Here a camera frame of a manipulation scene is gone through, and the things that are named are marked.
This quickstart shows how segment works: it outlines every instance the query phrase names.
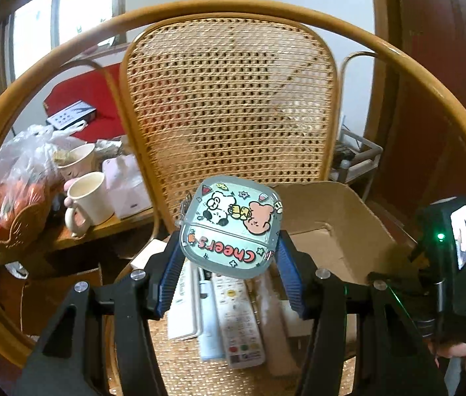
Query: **white cartoon bear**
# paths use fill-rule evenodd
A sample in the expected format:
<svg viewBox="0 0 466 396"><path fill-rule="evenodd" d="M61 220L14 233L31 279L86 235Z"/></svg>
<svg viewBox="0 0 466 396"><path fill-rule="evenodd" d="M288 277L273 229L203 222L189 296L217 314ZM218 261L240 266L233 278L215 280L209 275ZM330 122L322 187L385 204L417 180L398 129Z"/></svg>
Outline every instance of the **white cartoon bear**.
<svg viewBox="0 0 466 396"><path fill-rule="evenodd" d="M207 210L202 214L209 220L220 226L226 226L229 223L228 209L236 203L236 198L232 195L224 195L222 192L215 192L206 202Z"/></svg>

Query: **cartoon bear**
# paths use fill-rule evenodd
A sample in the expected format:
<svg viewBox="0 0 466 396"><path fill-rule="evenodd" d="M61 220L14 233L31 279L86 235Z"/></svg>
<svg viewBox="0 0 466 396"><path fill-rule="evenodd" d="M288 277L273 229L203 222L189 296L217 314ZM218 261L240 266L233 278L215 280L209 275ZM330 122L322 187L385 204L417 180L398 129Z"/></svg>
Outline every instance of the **cartoon bear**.
<svg viewBox="0 0 466 396"><path fill-rule="evenodd" d="M270 204L261 205L256 201L249 203L251 209L251 217L244 220L246 229L254 235L262 235L268 232L271 228L269 221L271 213L273 213L273 206Z"/></svg>
<svg viewBox="0 0 466 396"><path fill-rule="evenodd" d="M236 202L232 195L225 196L222 192L215 192L206 202L207 210L202 213L203 216L220 226L226 226L229 223L228 209Z"/></svg>

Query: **open cardboard box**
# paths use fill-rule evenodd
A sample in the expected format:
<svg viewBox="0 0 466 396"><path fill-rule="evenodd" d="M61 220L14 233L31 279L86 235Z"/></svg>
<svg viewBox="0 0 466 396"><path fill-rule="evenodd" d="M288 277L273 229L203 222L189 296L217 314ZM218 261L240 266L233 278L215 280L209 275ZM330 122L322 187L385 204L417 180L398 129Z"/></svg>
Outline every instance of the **open cardboard box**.
<svg viewBox="0 0 466 396"><path fill-rule="evenodd" d="M297 250L310 254L319 268L358 284L367 284L367 275L372 271L417 278L417 268L408 259L409 248L394 241L379 218L348 186L320 181L273 188L284 207L281 229L288 231ZM275 271L271 271L273 288L280 299L286 299ZM283 333L272 320L279 313L265 311L265 320L261 319L268 367L278 376L293 373L295 366L301 366L292 365L282 356L282 341L278 339L282 340ZM354 354L355 343L355 316L348 316L347 356ZM291 356L294 350L289 345Z"/></svg>

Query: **cup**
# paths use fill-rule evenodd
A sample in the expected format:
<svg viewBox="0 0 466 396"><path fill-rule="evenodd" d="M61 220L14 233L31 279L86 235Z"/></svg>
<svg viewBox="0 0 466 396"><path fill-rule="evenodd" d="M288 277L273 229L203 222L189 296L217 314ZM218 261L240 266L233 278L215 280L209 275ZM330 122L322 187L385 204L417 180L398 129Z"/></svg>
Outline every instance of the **cup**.
<svg viewBox="0 0 466 396"><path fill-rule="evenodd" d="M86 143L70 151L74 162L68 165L57 166L65 181L83 176L95 170L95 148L96 145L94 143Z"/></svg>
<svg viewBox="0 0 466 396"><path fill-rule="evenodd" d="M66 210L65 223L72 236L83 236L89 227L100 225L113 214L104 173L94 172L79 177L68 189L68 198L71 205ZM84 218L83 223L77 224L76 212Z"/></svg>

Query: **red lettering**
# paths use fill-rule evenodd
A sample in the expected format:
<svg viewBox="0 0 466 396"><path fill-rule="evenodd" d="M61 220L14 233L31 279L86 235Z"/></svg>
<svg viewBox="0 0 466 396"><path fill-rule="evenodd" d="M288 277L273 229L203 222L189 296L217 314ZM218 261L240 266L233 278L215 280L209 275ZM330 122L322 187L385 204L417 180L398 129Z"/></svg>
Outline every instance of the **red lettering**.
<svg viewBox="0 0 466 396"><path fill-rule="evenodd" d="M235 248L233 255L240 261L242 262L244 260L244 249L238 251L238 248Z"/></svg>
<svg viewBox="0 0 466 396"><path fill-rule="evenodd" d="M207 238L205 236L202 236L202 238L200 238L200 241L198 242L198 248L205 248L205 243L207 243Z"/></svg>
<svg viewBox="0 0 466 396"><path fill-rule="evenodd" d="M231 246L227 245L226 247L224 247L224 254L226 256L231 256L233 254L233 248Z"/></svg>
<svg viewBox="0 0 466 396"><path fill-rule="evenodd" d="M245 253L248 255L247 258L244 257L244 263L251 263L255 259L255 252L251 250L246 250Z"/></svg>

